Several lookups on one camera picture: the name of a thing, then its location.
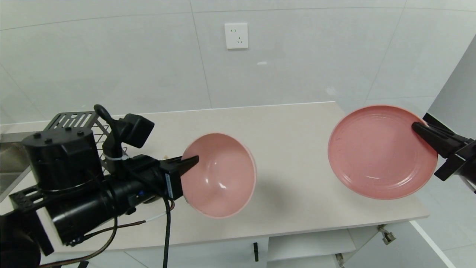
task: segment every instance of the sink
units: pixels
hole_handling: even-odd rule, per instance
[[[30,172],[30,161],[21,141],[32,133],[0,136],[0,202]]]

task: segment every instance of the cabinet door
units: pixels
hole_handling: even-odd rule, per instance
[[[91,252],[81,253],[53,253],[47,257],[41,256],[41,264],[53,261],[65,260],[69,258],[78,258],[85,256]],[[79,263],[64,265],[62,268],[77,268]],[[140,262],[134,260],[131,256],[123,251],[105,251],[89,260],[88,268],[145,268]]]
[[[396,240],[389,245],[377,233],[344,264],[345,268],[455,268],[415,221],[385,226]]]
[[[254,243],[258,246],[257,262]],[[132,249],[126,253],[148,268],[162,266],[163,247]],[[267,237],[169,248],[170,268],[265,268],[267,258]]]

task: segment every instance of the metal mesh basket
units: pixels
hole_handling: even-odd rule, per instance
[[[106,172],[108,167],[105,161],[104,153],[102,151],[102,144],[110,134],[109,126],[94,112],[68,112],[59,113],[53,120],[50,121],[45,130],[52,128],[65,127],[87,127],[94,133],[94,140],[96,141],[96,148],[99,153],[99,158],[102,165],[102,171]],[[127,148],[122,148],[122,153],[126,155]]]

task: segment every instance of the white countertop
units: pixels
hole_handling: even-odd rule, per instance
[[[371,199],[352,192],[336,178],[327,159],[327,142],[344,112],[334,102],[144,116],[155,122],[155,128],[144,147],[130,148],[129,155],[146,154],[157,159],[179,156],[199,136],[220,132],[243,142],[258,169],[251,201],[231,218],[208,218],[193,210],[185,199],[177,200],[172,211],[172,245],[370,226],[429,215],[415,195],[397,200]],[[41,130],[46,124],[10,125],[2,127],[2,132]],[[34,183],[30,173],[13,192]],[[143,220],[164,209],[161,201],[142,204],[134,214],[121,216],[119,224]],[[11,203],[6,198],[0,213],[10,210]],[[44,209],[39,216],[57,252],[95,250],[110,235],[108,232],[76,247],[64,247]],[[112,226],[112,221],[101,228],[105,226]],[[164,237],[165,217],[119,229],[109,249],[162,246]]]

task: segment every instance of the electrical outlet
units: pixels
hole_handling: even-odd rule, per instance
[[[248,23],[225,23],[227,49],[248,48]]]

